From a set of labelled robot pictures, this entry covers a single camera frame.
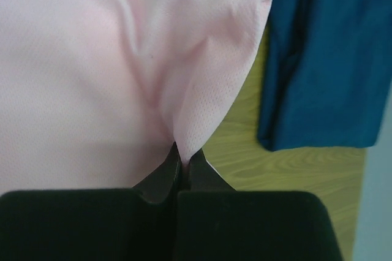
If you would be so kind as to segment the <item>pink t shirt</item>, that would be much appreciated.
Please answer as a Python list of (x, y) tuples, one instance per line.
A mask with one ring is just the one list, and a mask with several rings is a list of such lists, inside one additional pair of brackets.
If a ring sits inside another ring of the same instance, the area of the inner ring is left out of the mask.
[(1, 0), (1, 192), (132, 187), (233, 105), (272, 0)]

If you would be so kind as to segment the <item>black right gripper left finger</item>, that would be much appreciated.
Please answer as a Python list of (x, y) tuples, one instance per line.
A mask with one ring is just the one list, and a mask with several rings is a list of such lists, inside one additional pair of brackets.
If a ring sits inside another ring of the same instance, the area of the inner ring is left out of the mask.
[(171, 260), (178, 149), (130, 189), (13, 191), (1, 197), (2, 260)]

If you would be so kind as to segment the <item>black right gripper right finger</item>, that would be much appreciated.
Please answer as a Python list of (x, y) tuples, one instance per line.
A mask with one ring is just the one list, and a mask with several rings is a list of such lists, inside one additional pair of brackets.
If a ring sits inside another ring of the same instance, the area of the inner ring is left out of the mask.
[(304, 191), (236, 191), (202, 151), (177, 196), (178, 260), (341, 260), (327, 208)]

